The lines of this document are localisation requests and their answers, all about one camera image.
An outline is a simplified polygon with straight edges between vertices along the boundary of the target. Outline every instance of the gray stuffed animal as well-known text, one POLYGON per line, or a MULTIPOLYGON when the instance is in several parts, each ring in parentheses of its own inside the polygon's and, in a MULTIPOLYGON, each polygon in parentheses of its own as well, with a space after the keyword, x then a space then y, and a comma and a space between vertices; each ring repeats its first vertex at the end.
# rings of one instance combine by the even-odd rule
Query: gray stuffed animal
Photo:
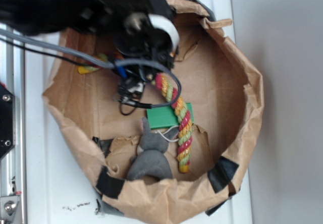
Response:
MULTIPOLYGON (((143 136, 137 147, 138 156, 133 159, 127 179, 137 180, 144 176, 153 176, 159 180, 172 179, 170 165, 164 156, 169 142, 159 133, 152 133, 147 118, 142 118, 143 136)), ((167 139, 173 139, 178 134, 178 128, 165 134, 167 139)))

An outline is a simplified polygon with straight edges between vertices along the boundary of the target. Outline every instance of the black panel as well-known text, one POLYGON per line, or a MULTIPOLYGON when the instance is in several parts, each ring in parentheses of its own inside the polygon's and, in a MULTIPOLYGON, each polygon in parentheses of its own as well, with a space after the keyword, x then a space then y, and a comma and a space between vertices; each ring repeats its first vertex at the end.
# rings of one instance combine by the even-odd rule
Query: black panel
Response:
POLYGON ((0 85, 0 160, 14 147, 13 95, 0 85))

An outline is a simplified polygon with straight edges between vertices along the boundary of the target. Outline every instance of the metal bracket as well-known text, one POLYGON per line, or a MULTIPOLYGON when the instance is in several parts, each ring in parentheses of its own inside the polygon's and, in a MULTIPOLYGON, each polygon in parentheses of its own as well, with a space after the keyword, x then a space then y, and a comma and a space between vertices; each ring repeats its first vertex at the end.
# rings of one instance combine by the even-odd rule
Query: metal bracket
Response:
POLYGON ((23 223, 20 196, 0 197, 0 214, 0 224, 23 223))
POLYGON ((14 147, 14 96, 0 85, 0 160, 14 147))

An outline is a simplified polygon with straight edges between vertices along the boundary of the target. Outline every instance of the plush ear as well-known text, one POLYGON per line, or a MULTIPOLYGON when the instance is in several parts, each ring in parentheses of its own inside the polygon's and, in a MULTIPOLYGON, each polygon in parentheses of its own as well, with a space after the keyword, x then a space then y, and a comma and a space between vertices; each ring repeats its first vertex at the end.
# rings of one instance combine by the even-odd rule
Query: plush ear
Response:
POLYGON ((146 117, 143 117, 141 119, 141 122, 142 122, 141 128, 142 128, 143 134, 151 133, 148 119, 146 117))
POLYGON ((178 133, 179 133, 178 127, 174 127, 173 129, 171 129, 169 132, 165 134, 165 137, 172 140, 178 135, 178 133))

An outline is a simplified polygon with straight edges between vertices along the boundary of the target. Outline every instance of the striped rope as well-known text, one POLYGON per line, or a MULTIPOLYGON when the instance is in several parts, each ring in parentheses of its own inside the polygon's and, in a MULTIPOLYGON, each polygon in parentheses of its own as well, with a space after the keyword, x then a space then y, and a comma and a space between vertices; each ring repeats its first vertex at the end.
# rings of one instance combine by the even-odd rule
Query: striped rope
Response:
MULTIPOLYGON (((158 73, 155 81, 152 82, 167 102, 170 102, 177 95, 177 89, 173 88, 172 84, 167 80, 165 75, 158 73)), ((192 143, 192 120, 191 112, 187 107, 187 104, 180 96, 178 100, 172 104, 174 113, 177 116, 179 126, 179 148, 177 160, 179 162, 179 171, 181 173, 187 173, 189 171, 190 157, 191 157, 191 143, 192 143)))

